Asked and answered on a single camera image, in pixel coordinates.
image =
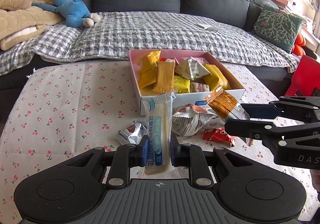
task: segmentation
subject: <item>cardboard box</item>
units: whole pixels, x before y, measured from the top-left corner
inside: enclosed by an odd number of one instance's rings
[[[145,115],[143,101],[149,98],[153,98],[155,96],[151,95],[152,87],[145,87],[142,90],[138,87],[138,79],[139,79],[139,71],[140,66],[137,64],[139,59],[150,52],[155,50],[130,50],[129,58],[130,58],[130,67],[131,67],[131,75],[134,91],[137,98],[137,103],[139,106],[140,115]],[[172,58],[176,57],[180,59],[181,57],[203,57],[210,64],[214,64],[217,66],[223,75],[228,80],[230,87],[232,90],[227,90],[232,96],[239,101],[245,91],[245,88],[239,83],[239,81],[233,76],[231,72],[229,72],[218,60],[216,60],[210,53],[203,51],[186,51],[186,50],[161,50],[160,57],[164,58]],[[197,93],[183,93],[177,94],[175,101],[173,102],[173,107],[181,106],[184,104],[195,104],[201,107],[209,107],[207,105],[207,101],[205,100],[205,96],[207,96],[210,92],[197,92]]]

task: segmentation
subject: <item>yellow snack package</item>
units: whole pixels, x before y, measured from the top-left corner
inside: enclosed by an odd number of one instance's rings
[[[156,82],[157,64],[161,50],[150,52],[139,60],[140,77],[138,86],[140,89]]]
[[[203,66],[210,72],[210,74],[203,76],[204,82],[209,85],[210,91],[216,90],[219,86],[222,86],[224,90],[231,90],[228,80],[217,66],[212,64],[204,64]]]
[[[237,102],[236,98],[227,93],[221,86],[205,97],[208,105],[224,121],[230,118],[249,120],[249,114]]]
[[[152,94],[159,95],[173,90],[174,62],[157,61],[156,84]]]
[[[175,89],[178,89],[178,94],[190,93],[190,80],[185,79],[184,77],[175,75],[173,77],[173,86]]]

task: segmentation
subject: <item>pillow with tree pattern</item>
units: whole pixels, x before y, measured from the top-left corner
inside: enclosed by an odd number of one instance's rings
[[[302,18],[264,5],[254,24],[256,35],[290,53],[302,24]]]

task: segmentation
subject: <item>snack wrapper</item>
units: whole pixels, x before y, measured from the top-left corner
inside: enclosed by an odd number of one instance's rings
[[[236,98],[227,93],[221,86],[206,96],[205,99],[224,122],[227,122],[230,118],[250,120],[249,114],[237,102]]]
[[[178,93],[190,93],[190,80],[181,76],[175,75],[173,77],[173,86],[178,89]]]
[[[121,145],[137,145],[145,134],[147,134],[146,127],[140,121],[133,121],[132,125],[124,130],[118,131],[115,137]]]
[[[170,134],[174,92],[143,101],[148,122],[148,159],[144,173],[153,175],[170,169]]]
[[[210,72],[193,57],[180,62],[180,64],[175,67],[174,72],[191,80],[210,74]]]
[[[197,60],[199,63],[201,63],[202,65],[203,64],[209,64],[209,62],[205,59],[205,58],[202,58],[202,57],[193,57],[195,60]],[[188,59],[188,57],[182,57],[180,58],[180,62],[184,61]]]
[[[179,64],[179,61],[176,57],[173,57],[173,58],[160,58],[159,61],[166,61],[166,62],[174,62],[175,65],[177,66]]]
[[[174,62],[157,61],[157,78],[152,94],[159,95],[173,90]]]
[[[205,130],[203,133],[203,140],[208,140],[212,142],[227,142],[230,144],[230,147],[235,146],[235,137],[230,136],[225,130],[224,127]]]
[[[139,60],[140,77],[138,80],[138,86],[140,89],[143,89],[144,87],[156,82],[156,62],[160,58],[160,52],[161,50],[150,52],[148,55],[143,56]]]
[[[178,106],[172,115],[172,132],[180,136],[192,136],[210,119],[218,116],[193,104]]]
[[[203,79],[211,91],[216,90],[219,86],[222,86],[224,90],[231,90],[228,80],[217,66],[205,64],[204,67],[210,72],[210,74],[203,76]]]
[[[209,92],[210,88],[207,84],[201,84],[198,82],[191,82],[191,92]]]

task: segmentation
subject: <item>table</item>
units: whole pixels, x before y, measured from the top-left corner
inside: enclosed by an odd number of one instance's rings
[[[268,103],[276,97],[243,65],[224,63],[246,88],[245,103]],[[84,61],[46,67],[33,73],[24,86],[0,139],[0,222],[16,224],[21,218],[13,192],[24,178],[94,147],[114,151],[114,138],[138,112],[129,65],[126,61]],[[277,126],[297,124],[277,118]],[[202,140],[201,132],[179,138],[212,151],[221,143]],[[233,151],[290,174],[301,181],[307,201],[301,220],[310,220],[319,206],[309,170],[275,165],[260,141],[251,147],[239,138]],[[143,177],[138,170],[132,176]]]

